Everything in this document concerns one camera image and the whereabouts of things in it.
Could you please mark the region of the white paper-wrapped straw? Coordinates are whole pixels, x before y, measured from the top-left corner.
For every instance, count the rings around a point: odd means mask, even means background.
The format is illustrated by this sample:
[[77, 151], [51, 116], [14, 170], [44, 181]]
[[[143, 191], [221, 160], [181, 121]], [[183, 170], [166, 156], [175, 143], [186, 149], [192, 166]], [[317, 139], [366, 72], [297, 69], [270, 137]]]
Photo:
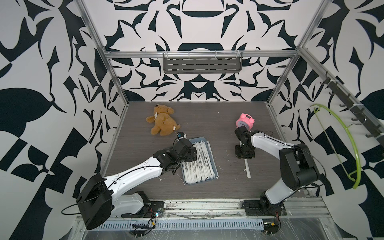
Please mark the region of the white paper-wrapped straw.
[[244, 162], [245, 162], [245, 172], [246, 172], [247, 178], [250, 179], [252, 176], [251, 176], [248, 160], [244, 159]]

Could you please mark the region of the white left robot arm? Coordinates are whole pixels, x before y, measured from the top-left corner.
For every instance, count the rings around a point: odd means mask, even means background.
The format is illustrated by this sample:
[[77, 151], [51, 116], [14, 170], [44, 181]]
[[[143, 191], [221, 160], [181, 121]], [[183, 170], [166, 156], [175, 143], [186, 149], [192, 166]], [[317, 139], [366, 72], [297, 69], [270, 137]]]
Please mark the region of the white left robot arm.
[[123, 194], [164, 173], [175, 173], [183, 163], [196, 159], [196, 148], [189, 140], [181, 138], [173, 147], [155, 152], [143, 163], [126, 171], [107, 177], [92, 176], [76, 200], [86, 229], [101, 226], [111, 216], [137, 214], [148, 203], [147, 196], [135, 193], [130, 200], [121, 201]]

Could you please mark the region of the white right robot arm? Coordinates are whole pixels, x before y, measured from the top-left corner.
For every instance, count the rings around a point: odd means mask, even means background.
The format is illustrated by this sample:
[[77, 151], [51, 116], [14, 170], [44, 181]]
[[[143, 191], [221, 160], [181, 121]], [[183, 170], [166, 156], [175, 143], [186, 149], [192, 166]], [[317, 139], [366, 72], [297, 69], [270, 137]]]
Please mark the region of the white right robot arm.
[[242, 207], [247, 216], [276, 216], [284, 211], [284, 201], [299, 189], [316, 182], [320, 172], [313, 155], [305, 144], [292, 145], [246, 127], [235, 130], [240, 144], [235, 146], [239, 159], [252, 159], [255, 149], [263, 150], [280, 162], [281, 178], [259, 200], [245, 200]]

